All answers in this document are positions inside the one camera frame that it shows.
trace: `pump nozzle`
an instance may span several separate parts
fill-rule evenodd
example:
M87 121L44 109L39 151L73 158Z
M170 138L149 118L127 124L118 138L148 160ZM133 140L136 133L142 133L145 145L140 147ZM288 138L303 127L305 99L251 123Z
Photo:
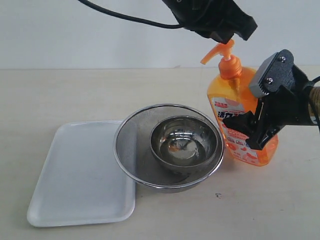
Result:
M230 39L227 44L218 43L202 60L201 63L205 65L214 56L218 54L223 58L219 63L220 75L223 79L238 78L242 72L241 61L238 57L231 54L232 47L235 45L235 41Z

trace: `mesh strainer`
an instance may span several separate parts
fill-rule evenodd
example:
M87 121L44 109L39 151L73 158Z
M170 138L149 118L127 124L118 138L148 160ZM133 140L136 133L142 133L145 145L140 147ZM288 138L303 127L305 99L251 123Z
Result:
M176 175L155 159L151 132L159 122L173 116L198 118L217 136L215 157L205 169L188 176ZM120 168L137 183L166 193L182 192L205 180L220 166L223 154L224 140L216 125L203 113L178 104L157 104L138 110L122 122L114 139L114 155Z

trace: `table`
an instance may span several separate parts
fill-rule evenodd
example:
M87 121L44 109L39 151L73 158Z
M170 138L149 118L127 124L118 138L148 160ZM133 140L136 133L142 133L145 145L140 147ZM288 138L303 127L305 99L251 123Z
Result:
M320 66L301 67L310 77ZM216 68L0 70L1 240L316 240L320 234L320 146L316 127L287 126L271 163L231 160L178 194L138 186L123 222L35 228L27 209L57 128L124 119L158 103L213 117L206 91Z

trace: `stainless steel bowl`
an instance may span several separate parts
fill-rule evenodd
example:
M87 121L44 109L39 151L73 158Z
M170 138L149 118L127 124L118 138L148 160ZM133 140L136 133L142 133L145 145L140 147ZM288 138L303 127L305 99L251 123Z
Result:
M215 157L217 136L204 121L192 116L173 116L151 132L154 157L175 174L191 175L206 168Z
M155 126L173 116L188 116L205 122L216 136L212 161L190 175L173 174L159 164L152 153L150 136ZM195 187L220 166L224 140L218 127L203 113L184 105L157 104L147 106L128 116L119 126L113 143L120 168L138 184L163 193L177 193Z

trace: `orange bottle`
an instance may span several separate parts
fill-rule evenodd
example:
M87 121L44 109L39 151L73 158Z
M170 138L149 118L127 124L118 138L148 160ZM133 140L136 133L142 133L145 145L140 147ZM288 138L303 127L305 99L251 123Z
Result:
M253 150L245 142L246 135L227 128L223 119L244 114L255 113L258 99L249 89L249 83L256 70L242 67L238 57L231 54L235 42L219 43L201 61L206 64L214 56L223 56L219 63L220 74L213 79L207 90L214 116L225 139L225 144L235 159L255 166L267 165L274 156L278 146L278 136L274 136L263 148Z

